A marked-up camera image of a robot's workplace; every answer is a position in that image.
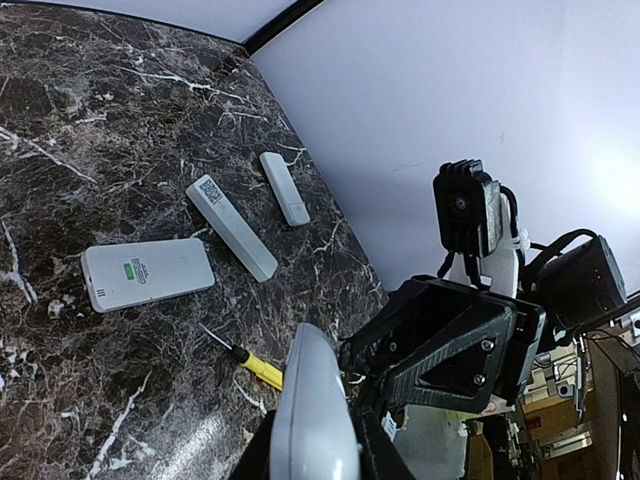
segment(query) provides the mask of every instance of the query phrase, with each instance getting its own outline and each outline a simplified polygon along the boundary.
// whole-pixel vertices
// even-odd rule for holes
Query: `black bracket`
[[[482,412],[522,394],[545,314],[537,305],[414,277],[346,340],[339,364],[374,378],[387,403]]]

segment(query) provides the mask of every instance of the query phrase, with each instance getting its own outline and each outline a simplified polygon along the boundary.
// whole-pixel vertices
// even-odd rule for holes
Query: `white rectangular device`
[[[209,175],[189,186],[187,196],[258,282],[273,277],[278,261]]]
[[[311,221],[300,192],[293,183],[293,178],[282,155],[264,152],[260,155],[260,163],[267,174],[273,193],[280,204],[284,218],[291,227],[299,227]]]
[[[176,297],[215,283],[198,238],[97,245],[81,257],[91,305],[100,313]]]

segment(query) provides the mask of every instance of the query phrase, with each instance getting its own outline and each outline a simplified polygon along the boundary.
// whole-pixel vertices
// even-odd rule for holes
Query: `yellow screwdriver handle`
[[[282,372],[273,365],[263,362],[253,353],[249,352],[249,360],[244,362],[242,366],[255,373],[260,380],[282,391]]]

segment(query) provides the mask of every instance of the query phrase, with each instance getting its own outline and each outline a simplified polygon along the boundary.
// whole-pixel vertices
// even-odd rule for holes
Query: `black camera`
[[[482,161],[442,165],[433,190],[444,248],[478,258],[492,254],[502,238],[500,184]]]

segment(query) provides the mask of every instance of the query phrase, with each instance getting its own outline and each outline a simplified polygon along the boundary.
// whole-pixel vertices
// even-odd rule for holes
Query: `screw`
[[[479,373],[476,373],[473,376],[473,383],[475,383],[478,387],[481,387],[482,385],[484,385],[484,382],[486,382],[487,379],[485,378],[484,375],[480,375]]]
[[[467,201],[462,197],[456,198],[453,203],[454,203],[454,205],[456,206],[456,208],[458,210],[466,210],[467,209]]]
[[[496,344],[493,343],[491,340],[483,340],[482,343],[480,344],[480,347],[485,352],[493,352],[493,349],[496,347]]]

